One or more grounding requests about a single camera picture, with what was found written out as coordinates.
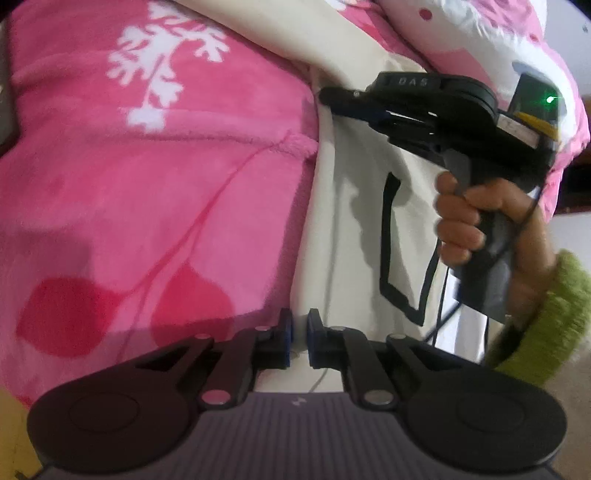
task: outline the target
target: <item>pink polka dot fabric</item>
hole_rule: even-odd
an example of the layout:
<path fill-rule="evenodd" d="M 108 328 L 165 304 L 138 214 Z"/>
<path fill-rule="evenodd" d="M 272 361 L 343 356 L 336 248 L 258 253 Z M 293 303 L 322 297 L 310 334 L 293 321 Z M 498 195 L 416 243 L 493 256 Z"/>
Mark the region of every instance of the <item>pink polka dot fabric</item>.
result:
<path fill-rule="evenodd" d="M 521 73 L 552 83 L 566 111 L 560 147 L 541 199 L 556 208 L 562 172 L 589 142 L 579 91 L 562 58 L 544 41 L 545 2 L 529 0 L 377 0 L 395 30 L 442 73 L 486 83 L 508 107 Z"/>
<path fill-rule="evenodd" d="M 373 1 L 358 1 L 340 12 L 347 20 L 376 40 L 384 49 L 403 55 L 429 69 L 425 58 L 390 25 L 384 10 Z"/>

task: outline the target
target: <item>green knit sleeve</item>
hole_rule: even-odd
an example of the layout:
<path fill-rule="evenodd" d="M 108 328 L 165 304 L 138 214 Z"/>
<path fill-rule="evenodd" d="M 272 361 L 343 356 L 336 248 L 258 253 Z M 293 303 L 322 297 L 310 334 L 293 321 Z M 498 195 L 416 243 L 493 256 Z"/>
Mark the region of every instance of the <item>green knit sleeve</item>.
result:
<path fill-rule="evenodd" d="M 569 359 L 590 325 L 591 278 L 572 253 L 561 251 L 536 319 L 523 334 L 505 328 L 484 363 L 540 387 Z"/>

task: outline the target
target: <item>black cable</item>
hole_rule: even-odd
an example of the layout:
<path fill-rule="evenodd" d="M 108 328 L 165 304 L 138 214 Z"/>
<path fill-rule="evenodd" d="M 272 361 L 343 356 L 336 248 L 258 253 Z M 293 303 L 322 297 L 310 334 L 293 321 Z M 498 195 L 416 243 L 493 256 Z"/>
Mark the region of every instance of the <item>black cable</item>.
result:
<path fill-rule="evenodd" d="M 316 382 L 314 382 L 314 385 L 312 385 L 312 388 L 308 391 L 308 393 L 316 392 L 316 388 L 318 388 L 320 386 L 320 384 L 325 379 L 328 372 L 329 372 L 329 369 L 325 368 L 324 371 L 322 372 L 322 375 L 320 376 L 320 378 L 318 380 L 316 380 Z"/>
<path fill-rule="evenodd" d="M 437 333 L 439 332 L 439 330 L 441 330 L 443 327 L 445 327 L 446 323 L 449 322 L 452 317 L 457 313 L 457 311 L 460 309 L 460 307 L 462 306 L 462 304 L 460 302 L 457 302 L 454 306 L 454 308 L 452 308 L 449 313 L 447 315 L 445 315 L 445 318 L 441 321 L 441 323 L 439 325 L 437 325 L 433 330 L 431 330 L 431 332 L 429 332 L 427 334 L 427 336 L 423 339 L 423 342 L 428 343 L 429 340 L 431 340 L 434 336 L 437 335 Z"/>
<path fill-rule="evenodd" d="M 486 325 L 484 327 L 484 353 L 488 350 L 489 329 L 491 328 L 491 318 L 486 317 Z"/>
<path fill-rule="evenodd" d="M 538 208 L 538 204 L 540 203 L 540 199 L 542 198 L 543 188 L 540 187 L 540 191 L 536 194 L 534 202 L 532 203 L 531 207 L 525 213 L 525 216 L 521 223 L 517 225 L 513 235 L 506 241 L 505 245 L 499 250 L 499 252 L 492 258 L 492 261 L 489 265 L 482 269 L 482 275 L 484 276 L 492 267 L 496 265 L 496 263 L 515 245 L 517 239 L 521 235 L 521 232 L 527 226 L 528 222 L 534 216 L 536 208 Z M 446 317 L 441 321 L 439 325 L 436 325 L 431 332 L 427 334 L 427 336 L 423 339 L 423 342 L 428 343 L 433 337 L 437 335 L 439 330 L 441 330 L 447 322 L 449 322 L 452 317 L 457 313 L 460 309 L 462 304 L 458 302 L 454 308 L 446 315 Z"/>

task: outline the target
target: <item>white leaf pattern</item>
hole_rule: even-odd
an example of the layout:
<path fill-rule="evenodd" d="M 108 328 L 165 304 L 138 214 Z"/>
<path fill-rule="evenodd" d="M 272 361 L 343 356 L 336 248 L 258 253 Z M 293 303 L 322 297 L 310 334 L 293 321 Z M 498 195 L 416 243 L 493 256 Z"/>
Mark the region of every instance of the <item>white leaf pattern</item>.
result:
<path fill-rule="evenodd" d="M 128 86 L 137 76 L 146 82 L 142 105 L 128 112 L 127 123 L 141 126 L 145 132 L 157 132 L 165 128 L 166 109 L 178 101 L 184 88 L 174 81 L 176 74 L 170 64 L 180 45 L 200 41 L 202 46 L 195 56 L 216 63 L 223 61 L 222 53 L 229 52 L 230 47 L 223 42 L 226 34 L 220 28 L 197 14 L 186 15 L 172 4 L 149 2 L 148 17 L 164 20 L 164 25 L 187 24 L 187 28 L 168 29 L 158 24 L 126 27 L 117 40 L 119 50 L 109 55 L 113 67 L 107 77 L 118 80 L 121 86 Z"/>

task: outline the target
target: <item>finger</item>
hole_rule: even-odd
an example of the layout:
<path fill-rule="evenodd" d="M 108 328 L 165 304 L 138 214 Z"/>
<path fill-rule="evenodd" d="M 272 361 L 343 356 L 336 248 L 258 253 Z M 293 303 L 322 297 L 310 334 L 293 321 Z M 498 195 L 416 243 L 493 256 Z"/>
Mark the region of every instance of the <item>finger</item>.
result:
<path fill-rule="evenodd" d="M 516 223 L 529 211 L 533 200 L 514 183 L 496 179 L 468 189 L 464 194 L 470 205 L 480 210 L 500 210 Z"/>
<path fill-rule="evenodd" d="M 440 195 L 435 201 L 435 210 L 446 220 L 457 220 L 468 223 L 469 225 L 478 225 L 480 214 L 464 197 L 457 195 Z"/>
<path fill-rule="evenodd" d="M 437 176 L 435 188 L 442 195 L 451 195 L 456 191 L 457 180 L 450 172 L 444 171 Z"/>
<path fill-rule="evenodd" d="M 437 236 L 446 244 L 472 251 L 481 249 L 485 243 L 484 233 L 478 228 L 455 220 L 441 220 L 437 224 Z"/>
<path fill-rule="evenodd" d="M 439 257 L 448 267 L 458 267 L 468 263 L 472 252 L 453 244 L 443 244 L 439 248 Z"/>

